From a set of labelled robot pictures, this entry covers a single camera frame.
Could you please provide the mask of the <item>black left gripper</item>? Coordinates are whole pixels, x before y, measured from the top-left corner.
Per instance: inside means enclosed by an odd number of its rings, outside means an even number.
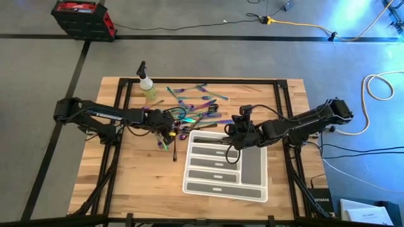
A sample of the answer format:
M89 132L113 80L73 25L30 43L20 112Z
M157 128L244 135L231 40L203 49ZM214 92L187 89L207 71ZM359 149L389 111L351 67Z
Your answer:
M170 112L164 112L159 109L145 111L146 130L157 134L158 142L163 142L173 139L174 118Z

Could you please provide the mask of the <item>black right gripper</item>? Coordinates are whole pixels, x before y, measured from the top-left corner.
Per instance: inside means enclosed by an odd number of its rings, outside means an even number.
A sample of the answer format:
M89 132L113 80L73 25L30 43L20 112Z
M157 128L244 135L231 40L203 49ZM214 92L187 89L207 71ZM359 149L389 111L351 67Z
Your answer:
M232 123L225 126L222 144L231 144L236 150L241 150L254 145L254 126L251 121L252 105L244 105L239 108L238 115L232 115Z

